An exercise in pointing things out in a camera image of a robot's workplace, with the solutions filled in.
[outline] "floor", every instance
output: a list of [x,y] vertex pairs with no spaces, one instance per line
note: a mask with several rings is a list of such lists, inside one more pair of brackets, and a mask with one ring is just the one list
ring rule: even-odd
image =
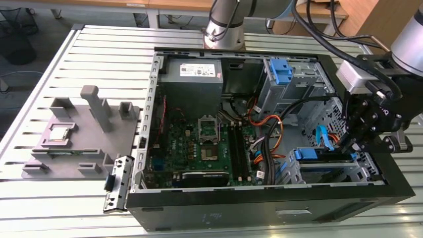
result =
[[[28,39],[37,52],[37,58],[32,63],[16,66],[10,65],[0,57],[0,75],[22,70],[44,72],[73,24],[125,27],[136,27],[138,25],[138,27],[148,27],[148,20],[144,14],[133,16],[128,13],[64,10],[61,12],[62,18],[56,20],[48,9],[34,9],[34,12],[33,17],[40,30],[38,33],[28,36]],[[165,16],[160,16],[161,28],[180,29],[183,26],[185,30],[200,30],[207,26],[208,18],[193,17],[191,19],[189,16],[181,16],[173,19],[173,21],[175,23],[169,24]],[[267,34],[263,20],[245,20],[244,27],[248,33]],[[0,139],[13,122],[18,109],[30,94],[38,78],[40,75],[36,73],[17,73],[2,77],[10,89],[8,93],[0,94]]]

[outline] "motherboard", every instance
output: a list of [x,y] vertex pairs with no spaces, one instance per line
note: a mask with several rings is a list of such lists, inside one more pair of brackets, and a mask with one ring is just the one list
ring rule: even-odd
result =
[[173,123],[165,135],[165,148],[153,148],[149,172],[150,188],[255,185],[248,147],[253,127],[216,123],[215,118]]

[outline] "green circuit board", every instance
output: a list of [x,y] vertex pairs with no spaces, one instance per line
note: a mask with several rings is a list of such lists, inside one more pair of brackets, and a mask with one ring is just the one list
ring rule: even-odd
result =
[[[173,172],[225,172],[229,173],[229,185],[244,186],[255,185],[255,180],[233,180],[232,179],[232,162],[228,144],[228,127],[220,124],[217,127],[219,142],[199,141],[199,124],[181,123],[169,127],[166,136],[166,153],[164,158],[153,158],[152,165],[154,170],[156,187],[172,187],[169,177]],[[243,127],[243,135],[245,138],[244,148],[248,150],[248,138],[253,136],[252,126]],[[201,135],[215,135],[213,123],[201,123]]]

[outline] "metal bracket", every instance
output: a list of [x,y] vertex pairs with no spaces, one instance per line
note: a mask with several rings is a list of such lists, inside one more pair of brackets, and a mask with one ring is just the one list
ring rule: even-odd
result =
[[404,130],[400,129],[392,132],[383,138],[383,145],[387,147],[389,153],[409,153],[412,152],[412,144],[404,135]]
[[124,156],[114,160],[112,174],[108,175],[104,185],[106,190],[102,213],[126,212],[125,200],[129,188],[129,175],[134,158]]

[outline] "blue latch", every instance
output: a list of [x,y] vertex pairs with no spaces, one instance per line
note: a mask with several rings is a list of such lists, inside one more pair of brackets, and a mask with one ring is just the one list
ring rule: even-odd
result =
[[328,131],[323,125],[317,125],[316,127],[316,142],[320,145],[320,137],[323,137],[324,146],[329,148],[331,151],[335,150],[328,137]]
[[317,154],[313,148],[297,148],[295,151],[295,157],[297,160],[316,160]]
[[292,79],[292,67],[288,65],[285,59],[271,59],[271,68],[276,77],[276,84],[289,84]]

